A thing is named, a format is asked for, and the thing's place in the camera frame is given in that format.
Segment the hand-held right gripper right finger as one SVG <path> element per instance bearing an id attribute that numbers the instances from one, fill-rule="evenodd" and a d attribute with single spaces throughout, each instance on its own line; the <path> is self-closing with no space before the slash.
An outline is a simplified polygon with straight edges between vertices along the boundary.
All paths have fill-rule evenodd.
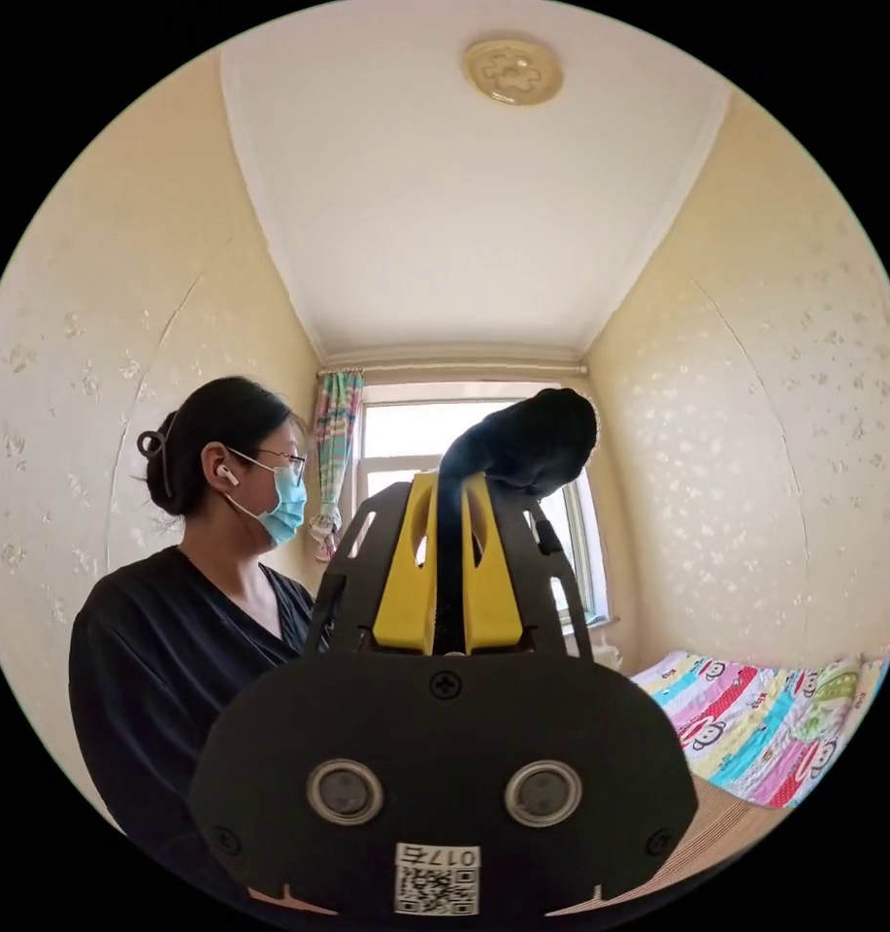
<path id="1" fill-rule="evenodd" d="M 468 654 L 516 648 L 521 617 L 486 476 L 461 489 L 461 581 Z"/>

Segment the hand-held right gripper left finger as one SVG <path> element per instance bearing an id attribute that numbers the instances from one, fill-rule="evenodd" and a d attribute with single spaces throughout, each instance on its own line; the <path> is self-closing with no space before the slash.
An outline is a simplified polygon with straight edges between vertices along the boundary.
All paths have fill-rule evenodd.
<path id="1" fill-rule="evenodd" d="M 373 638 L 382 649 L 430 653 L 434 645 L 437 595 L 438 484 L 436 472 L 416 474 L 402 522 Z"/>

